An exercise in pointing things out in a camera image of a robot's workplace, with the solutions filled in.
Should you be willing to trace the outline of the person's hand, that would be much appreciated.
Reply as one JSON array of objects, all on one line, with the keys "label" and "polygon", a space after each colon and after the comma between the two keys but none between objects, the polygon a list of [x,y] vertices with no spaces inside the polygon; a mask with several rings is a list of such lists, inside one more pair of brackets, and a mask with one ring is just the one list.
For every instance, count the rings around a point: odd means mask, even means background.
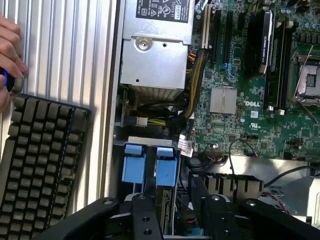
[{"label": "person's hand", "polygon": [[0,16],[0,67],[16,79],[28,72],[21,59],[21,28],[3,15]]}]

